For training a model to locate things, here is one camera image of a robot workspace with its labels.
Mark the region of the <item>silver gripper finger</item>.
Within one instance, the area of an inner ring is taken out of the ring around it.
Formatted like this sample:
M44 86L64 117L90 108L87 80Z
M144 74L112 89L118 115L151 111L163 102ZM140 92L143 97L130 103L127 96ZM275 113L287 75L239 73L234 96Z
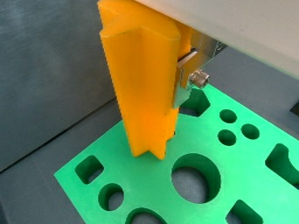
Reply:
M191 46L188 52L178 59L176 81L172 97L172 107L178 109L188 100L194 87L204 88L210 76L202 67L224 50L227 45L196 30L191 31Z

